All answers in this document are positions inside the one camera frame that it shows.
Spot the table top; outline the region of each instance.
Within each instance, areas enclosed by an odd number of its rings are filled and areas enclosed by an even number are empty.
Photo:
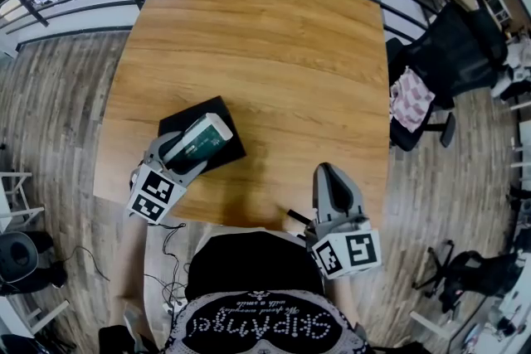
[[[196,179],[176,216],[294,229],[314,218],[315,168],[360,187],[374,227],[387,181],[389,101],[380,8],[368,0],[147,0],[100,130],[94,194],[125,204],[160,119],[225,100],[246,157]]]

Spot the pink and white cloth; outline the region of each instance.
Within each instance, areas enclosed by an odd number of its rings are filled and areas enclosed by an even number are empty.
[[[424,121],[434,98],[435,95],[421,78],[407,66],[391,87],[389,119],[396,119],[410,133],[414,133]]]

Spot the wooden floor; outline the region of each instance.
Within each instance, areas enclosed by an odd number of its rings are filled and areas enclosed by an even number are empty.
[[[109,273],[124,214],[121,206],[92,196],[96,141],[127,36],[108,32],[40,41],[24,46],[16,61],[0,62],[4,167],[33,172],[27,193],[33,205],[46,208],[35,227],[52,234],[56,257],[65,258],[83,245],[104,273]],[[428,134],[413,153],[390,152],[381,229],[385,265],[353,280],[363,324],[378,345],[411,335],[434,353],[443,352],[443,341],[409,318],[413,309],[441,318],[436,300],[421,298],[411,289],[426,262],[426,248],[452,238],[457,251],[496,255],[504,243],[510,221],[504,194],[514,117],[492,102],[488,90],[462,95],[456,103],[457,132],[449,149],[442,148],[436,134]],[[181,260],[183,283],[183,264],[206,228],[188,223],[170,244]],[[149,231],[146,260],[146,273],[165,282],[173,268],[161,251],[167,233],[160,228]],[[81,251],[67,263],[67,270],[70,280],[63,289],[46,289],[26,302],[53,307],[68,299],[71,308],[57,320],[62,336],[75,342],[78,352],[97,352],[97,331],[108,313],[107,283]],[[146,278],[150,322],[162,346],[169,318],[160,292],[161,285]],[[464,314],[477,300],[473,294],[465,296]]]

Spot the wooden table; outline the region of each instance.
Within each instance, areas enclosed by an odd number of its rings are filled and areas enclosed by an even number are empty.
[[[194,181],[174,215],[294,228],[285,213],[314,216],[313,172],[331,162],[360,186],[379,225],[389,100],[377,4],[147,0],[110,90],[94,194],[125,203],[158,121],[217,95],[247,156]]]

